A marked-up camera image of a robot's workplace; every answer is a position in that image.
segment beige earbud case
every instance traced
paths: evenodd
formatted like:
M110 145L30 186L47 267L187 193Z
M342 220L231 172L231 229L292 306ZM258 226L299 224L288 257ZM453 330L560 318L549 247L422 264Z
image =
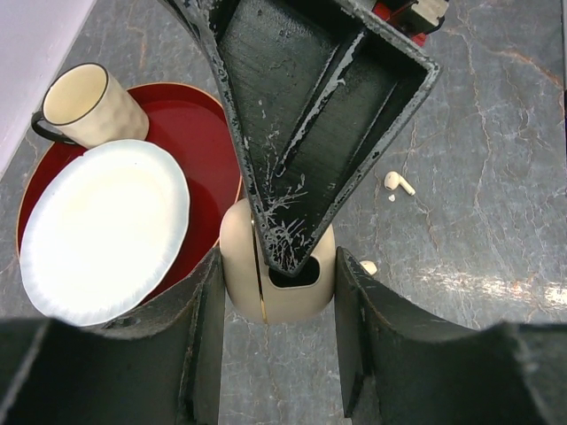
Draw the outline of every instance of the beige earbud case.
M299 277L292 279L270 272L258 239L256 262L250 206L246 199L230 207L222 219L220 247L230 299L251 321L281 323L307 319L332 300L336 258L332 226L324 233Z

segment gray marble countertop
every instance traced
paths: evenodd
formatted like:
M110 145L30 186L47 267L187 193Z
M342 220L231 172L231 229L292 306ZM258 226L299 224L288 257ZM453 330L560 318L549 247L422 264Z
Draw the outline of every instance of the gray marble countertop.
M561 4L454 0L425 49L444 65L415 118L335 219L337 242L419 306L483 328L567 320ZM126 87L216 93L195 43L156 0L98 0L63 66ZM15 252L19 203L49 147L28 132L0 181L0 316L34 316ZM402 172L416 196L382 186ZM222 424L339 424L334 312L265 327L227 303Z

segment red object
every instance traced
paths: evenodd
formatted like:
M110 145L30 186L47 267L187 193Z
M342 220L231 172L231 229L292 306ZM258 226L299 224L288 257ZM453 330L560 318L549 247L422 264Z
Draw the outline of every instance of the red object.
M179 255L147 301L187 276L216 244L224 213L237 201L240 171L221 104L204 91L175 83L128 91L150 117L146 141L168 151L189 185L189 231ZM54 143L40 161L24 194L18 220L18 253L27 221L45 188L85 149Z
M385 20L386 22L392 24L392 22L390 22L390 17L395 13L392 12L390 9L388 9L385 4L381 4L381 3L376 3L376 5L374 6L374 9L372 9L372 11L382 20ZM411 41L414 42L415 44L417 44L420 47L423 47L423 45L425 44L425 40L427 40L427 35L426 34L418 34L418 35L413 35L410 37Z

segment wireless earbud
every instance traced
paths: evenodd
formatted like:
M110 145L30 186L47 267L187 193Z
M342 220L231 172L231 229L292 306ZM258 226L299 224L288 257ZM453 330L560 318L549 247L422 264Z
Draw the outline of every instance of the wireless earbud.
M378 273L378 267L376 267L376 264L374 264L372 261L365 259L364 261L361 261L361 266L364 267L366 273L370 274L371 276Z
M408 181L395 171L391 171L386 175L384 179L384 186L388 190L394 190L398 186L401 186L409 195L413 196L416 194L416 190L411 187Z

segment white mug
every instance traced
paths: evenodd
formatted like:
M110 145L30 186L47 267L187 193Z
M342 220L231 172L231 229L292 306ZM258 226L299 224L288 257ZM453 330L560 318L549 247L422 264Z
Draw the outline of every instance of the white mug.
M222 218L220 248L230 300L247 319L264 323L300 321L322 311L335 291L335 236L327 228L295 278L264 263L246 199Z
M41 127L43 120L63 135ZM94 63L78 65L59 76L31 125L46 139L87 149L113 140L144 140L150 129L140 105L103 66Z

